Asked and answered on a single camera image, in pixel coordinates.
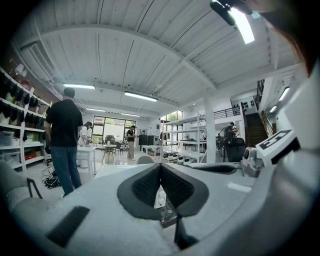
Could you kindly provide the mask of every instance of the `sticker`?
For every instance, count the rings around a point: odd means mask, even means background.
[[[285,137],[288,133],[290,133],[292,130],[281,130],[272,137],[268,138],[266,141],[264,141],[262,144],[259,145],[260,148],[263,150],[269,148],[270,146],[274,145],[278,141],[280,141],[283,137]]]

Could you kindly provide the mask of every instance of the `shelf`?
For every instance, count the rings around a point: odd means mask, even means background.
[[[43,146],[43,143],[30,143],[30,144],[25,144],[23,145],[24,148],[32,148],[32,147],[40,147]],[[15,149],[20,149],[19,146],[0,146],[0,150],[15,150]]]
[[[178,153],[178,155],[182,155],[184,157],[190,157],[190,158],[194,158],[197,159],[198,158],[198,152],[197,151],[189,151],[189,150],[183,150],[183,149],[175,149],[175,150],[171,150],[171,149],[165,149],[165,151],[167,153]],[[205,153],[199,153],[200,157],[204,157]]]
[[[0,150],[14,150],[14,149],[20,149],[19,146],[0,146]]]
[[[200,132],[205,132],[206,129],[200,128]],[[173,131],[167,131],[166,134],[179,134],[179,133],[194,133],[197,132],[198,129],[192,129],[192,130],[173,130]]]
[[[14,84],[16,84],[20,89],[23,89],[27,94],[30,93],[30,91],[26,88],[24,88],[20,83],[18,83],[16,80],[14,80],[2,67],[0,67],[0,71],[4,73],[4,75]]]
[[[37,157],[34,157],[34,158],[31,158],[29,160],[26,160],[25,161],[25,164],[28,165],[28,164],[32,164],[34,162],[37,162],[37,161],[40,161],[40,160],[43,160],[45,159],[45,157],[42,155],[42,156],[37,156]]]
[[[170,143],[183,143],[183,144],[192,144],[192,145],[197,145],[198,144],[198,141],[194,141],[194,140],[177,140],[177,141],[171,141],[171,140],[165,140],[165,142],[170,142]],[[200,140],[199,142],[200,144],[206,144],[207,141],[206,140]]]
[[[16,125],[12,125],[12,124],[1,123],[1,122],[0,122],[0,127],[21,130],[21,126],[16,126]]]
[[[37,116],[37,117],[41,117],[41,118],[45,118],[43,114],[37,114],[35,112],[32,112],[31,110],[28,110],[28,113],[34,115],[34,116]]]
[[[2,101],[3,103],[7,104],[7,105],[10,105],[11,107],[13,108],[16,108],[17,110],[21,110],[21,111],[24,111],[25,109],[21,106],[18,106],[16,104],[13,104],[11,103],[10,101],[7,101],[6,99],[4,98],[0,98],[0,101]]]
[[[32,131],[32,132],[40,132],[40,133],[44,133],[45,130],[41,130],[41,129],[36,129],[36,128],[24,128],[26,131]]]
[[[15,164],[15,165],[10,165],[10,167],[12,169],[16,169],[16,168],[22,167],[22,163],[18,163],[18,164]]]
[[[203,120],[206,120],[206,115],[205,114],[199,115],[199,121],[203,121]],[[178,126],[178,125],[183,125],[183,124],[192,123],[192,122],[196,122],[196,121],[197,121],[197,116],[192,116],[192,117],[181,119],[181,120],[167,122],[166,125]]]
[[[35,98],[37,98],[37,99],[38,99],[38,104],[40,104],[40,105],[47,105],[47,106],[49,106],[49,107],[50,107],[50,104],[49,104],[49,103],[47,103],[47,102],[45,102],[43,99],[41,99],[41,98],[37,97],[36,95],[33,95],[33,97],[35,97]]]
[[[43,143],[30,143],[30,144],[24,144],[23,147],[24,148],[32,148],[32,147],[40,147],[43,146]]]

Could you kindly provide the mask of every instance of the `window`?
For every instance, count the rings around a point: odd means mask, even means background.
[[[115,140],[123,141],[126,132],[136,121],[94,116],[92,125],[93,143],[104,143],[107,135],[112,135]]]
[[[174,127],[172,127],[172,125],[167,125],[166,122],[172,122],[172,121],[176,121],[176,120],[181,120],[183,119],[183,111],[177,110],[175,112],[172,112],[170,114],[167,114],[163,117],[160,118],[161,123],[163,124],[163,130],[165,132],[170,132],[172,131],[177,131],[177,130],[183,130],[184,126],[183,125],[175,125]],[[183,140],[183,134],[182,133],[173,133],[172,134],[172,140],[173,141],[180,141]]]

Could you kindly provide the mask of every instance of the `man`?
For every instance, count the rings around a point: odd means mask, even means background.
[[[135,160],[135,126],[132,125],[130,129],[126,132],[126,136],[128,138],[128,155],[127,158],[131,160]]]
[[[237,132],[237,130],[234,130],[234,129],[233,129],[234,126],[235,126],[235,123],[234,123],[234,122],[231,122],[231,123],[227,126],[227,128],[226,128],[226,130],[225,130],[225,132],[224,132],[224,136],[225,136],[225,137],[228,137],[228,139],[233,138],[233,137],[235,136],[235,133]]]
[[[63,100],[51,107],[44,122],[44,129],[51,138],[51,157],[62,185],[64,196],[81,186],[77,168],[78,134],[83,121],[80,110],[73,102],[75,90],[67,87]]]

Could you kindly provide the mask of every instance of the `staircase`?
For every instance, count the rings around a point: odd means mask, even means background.
[[[247,114],[245,117],[248,129],[248,146],[255,148],[258,143],[266,140],[268,135],[258,113]]]

